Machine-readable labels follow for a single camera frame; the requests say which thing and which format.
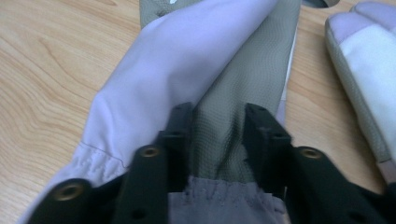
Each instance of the gray mesh fabric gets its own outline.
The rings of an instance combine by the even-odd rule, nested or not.
[[[390,160],[390,154],[385,140],[376,126],[375,120],[367,104],[362,98],[359,86],[352,76],[352,72],[349,69],[346,58],[335,41],[334,34],[332,33],[332,29],[330,28],[328,21],[326,21],[326,44],[337,74],[346,90],[346,94],[355,108],[355,112],[358,116],[358,122],[361,126],[361,131],[369,142],[376,160],[378,162]]]
[[[140,1],[141,24],[197,1]],[[226,181],[254,181],[241,145],[246,103],[276,113],[285,85],[300,1],[274,10],[219,75],[194,112],[192,173]]]

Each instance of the gray fabric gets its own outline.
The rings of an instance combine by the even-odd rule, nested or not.
[[[362,98],[359,86],[353,78],[349,66],[347,65],[347,60],[335,40],[329,21],[326,21],[326,44],[337,74],[346,90],[346,94],[355,108],[361,131],[369,142],[376,160],[378,162],[390,160],[390,154],[385,140],[376,126],[367,104]]]
[[[196,0],[140,1],[141,25]],[[254,181],[241,145],[244,107],[253,103],[273,115],[281,100],[297,27],[300,1],[279,0],[275,9],[235,54],[195,108],[192,174],[227,181]]]
[[[169,194],[170,223],[283,223],[285,206],[255,183],[193,177],[183,193]]]

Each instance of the wood grain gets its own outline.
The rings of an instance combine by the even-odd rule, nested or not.
[[[353,182],[384,183],[324,46],[357,0],[302,7],[287,104],[295,146],[327,152]],[[92,97],[139,33],[137,0],[0,2],[0,223],[14,223],[66,165]]]

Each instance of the wooden surface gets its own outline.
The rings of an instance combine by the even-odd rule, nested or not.
[[[357,0],[302,7],[287,128],[346,177],[384,183],[324,45],[324,22]],[[140,30],[138,0],[0,1],[0,223],[14,223],[66,165],[92,97]]]

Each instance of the white fabric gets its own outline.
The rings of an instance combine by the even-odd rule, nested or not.
[[[276,0],[204,0],[146,26],[96,94],[81,143],[20,219],[54,185],[85,178],[96,187],[126,171],[134,151],[163,130],[173,106],[197,102]]]
[[[396,161],[396,36],[371,25],[344,40],[340,48]]]

